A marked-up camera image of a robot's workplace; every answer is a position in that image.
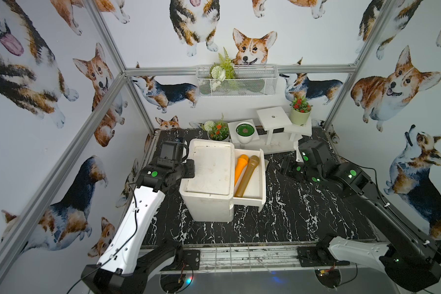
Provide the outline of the gold toy microphone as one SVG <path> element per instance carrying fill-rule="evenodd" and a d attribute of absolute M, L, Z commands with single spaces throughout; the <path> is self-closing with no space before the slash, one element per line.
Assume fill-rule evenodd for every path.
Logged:
<path fill-rule="evenodd" d="M 248 164 L 242 172 L 243 176 L 242 179 L 240 180 L 240 183 L 237 187 L 234 197 L 241 198 L 244 196 L 245 190 L 249 184 L 252 174 L 254 170 L 258 167 L 259 163 L 260 163 L 260 159 L 258 156 L 249 157 Z"/>

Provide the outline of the orange toy microphone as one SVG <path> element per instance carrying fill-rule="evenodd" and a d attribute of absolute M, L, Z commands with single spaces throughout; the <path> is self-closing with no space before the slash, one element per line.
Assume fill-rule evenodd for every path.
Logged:
<path fill-rule="evenodd" d="M 248 160 L 249 157 L 245 154 L 242 154 L 236 162 L 236 167 L 235 167 L 235 181 L 234 181 L 234 185 L 237 184 L 243 170 L 246 168 L 247 164 L 248 164 Z"/>

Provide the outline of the white plastic drawer cabinet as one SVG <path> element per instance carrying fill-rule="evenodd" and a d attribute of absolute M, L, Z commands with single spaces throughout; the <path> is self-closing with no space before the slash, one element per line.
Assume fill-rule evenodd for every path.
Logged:
<path fill-rule="evenodd" d="M 235 147 L 230 142 L 193 139 L 189 159 L 193 178 L 181 180 L 179 192 L 196 222 L 231 222 L 234 214 Z"/>

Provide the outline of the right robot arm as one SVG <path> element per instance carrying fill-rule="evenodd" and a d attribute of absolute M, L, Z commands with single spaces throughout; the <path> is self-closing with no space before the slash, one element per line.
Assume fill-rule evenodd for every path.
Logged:
<path fill-rule="evenodd" d="M 301 138 L 293 146 L 296 154 L 283 160 L 281 175 L 333 191 L 363 213 L 387 239 L 383 243 L 363 243 L 329 233 L 317 243 L 320 262 L 350 262 L 373 268 L 410 292 L 425 290 L 440 281 L 441 241 L 423 233 L 387 202 L 360 166 L 337 163 L 328 145 L 319 140 Z"/>

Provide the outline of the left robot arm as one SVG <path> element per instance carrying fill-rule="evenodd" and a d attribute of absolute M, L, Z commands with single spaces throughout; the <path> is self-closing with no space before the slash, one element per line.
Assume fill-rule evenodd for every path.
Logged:
<path fill-rule="evenodd" d="M 160 155 L 141 169 L 129 208 L 109 248 L 96 264 L 87 265 L 82 272 L 81 280 L 92 293 L 142 294 L 154 275 L 183 262 L 183 247 L 173 240 L 164 240 L 144 256 L 139 252 L 169 190 L 195 175 L 194 161 L 188 153 L 185 139 L 178 137 L 164 142 Z"/>

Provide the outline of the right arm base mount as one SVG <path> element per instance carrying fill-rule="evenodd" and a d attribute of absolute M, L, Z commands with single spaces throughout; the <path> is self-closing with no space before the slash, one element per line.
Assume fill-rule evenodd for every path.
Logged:
<path fill-rule="evenodd" d="M 336 260 L 327 250 L 316 246 L 299 246 L 297 259 L 302 267 L 348 266 L 350 262 Z"/>

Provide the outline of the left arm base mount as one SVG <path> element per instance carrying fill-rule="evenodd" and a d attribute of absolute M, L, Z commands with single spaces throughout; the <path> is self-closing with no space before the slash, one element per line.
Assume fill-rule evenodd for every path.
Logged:
<path fill-rule="evenodd" d="M 200 268 L 200 250 L 186 250 L 181 255 L 177 255 L 172 264 L 163 268 L 162 271 L 197 271 Z"/>

